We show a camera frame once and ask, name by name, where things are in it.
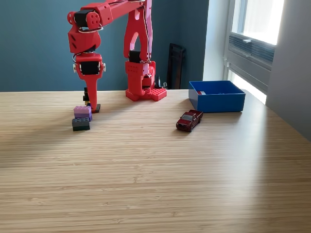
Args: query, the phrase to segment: window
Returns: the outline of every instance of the window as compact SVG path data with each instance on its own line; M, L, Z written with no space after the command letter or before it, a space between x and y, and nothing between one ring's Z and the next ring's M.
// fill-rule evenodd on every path
M236 0L232 32L276 45L284 0Z
M224 79L268 91L284 0L230 0Z
M181 118L182 118L183 120L192 121L192 116L189 116L189 115L183 115Z

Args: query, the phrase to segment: blue wall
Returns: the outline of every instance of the blue wall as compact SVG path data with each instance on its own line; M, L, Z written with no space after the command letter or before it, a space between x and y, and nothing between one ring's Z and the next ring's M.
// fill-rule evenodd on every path
M84 81L72 71L67 33L70 11L91 0L2 0L0 14L0 91L82 90ZM153 1L153 57L157 74L166 80L170 43L187 49L183 88L188 80L201 80L205 51L208 0L188 6L188 0ZM107 72L98 81L99 90L125 90L123 40L127 16L100 32L97 50Z

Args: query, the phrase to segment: red robotic arm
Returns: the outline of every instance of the red robotic arm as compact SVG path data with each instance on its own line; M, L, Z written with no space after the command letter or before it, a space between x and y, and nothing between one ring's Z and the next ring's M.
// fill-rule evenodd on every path
M124 56L129 58L125 65L129 86L126 96L132 100L156 101L166 96L165 89L154 90L156 64L150 61L153 39L151 1L107 0L91 3L79 12L68 14L68 22L72 25L68 33L70 52L74 54L73 59L76 57L75 70L86 82L93 112L97 108L97 80L105 70L102 57L94 52L101 43L98 31L125 14L129 14L124 39ZM134 51L138 36L141 51Z

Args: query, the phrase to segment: toy car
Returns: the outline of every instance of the toy car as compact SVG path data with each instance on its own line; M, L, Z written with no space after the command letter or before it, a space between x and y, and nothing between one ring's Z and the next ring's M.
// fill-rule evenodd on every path
M193 128L202 120L203 112L190 110L183 114L183 116L176 123L176 128L192 132Z

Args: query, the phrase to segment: blue box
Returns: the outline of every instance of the blue box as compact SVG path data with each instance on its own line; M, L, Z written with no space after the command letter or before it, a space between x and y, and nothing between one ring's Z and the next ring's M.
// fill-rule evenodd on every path
M241 112L245 93L231 81L193 81L189 82L189 99L195 110L204 113Z

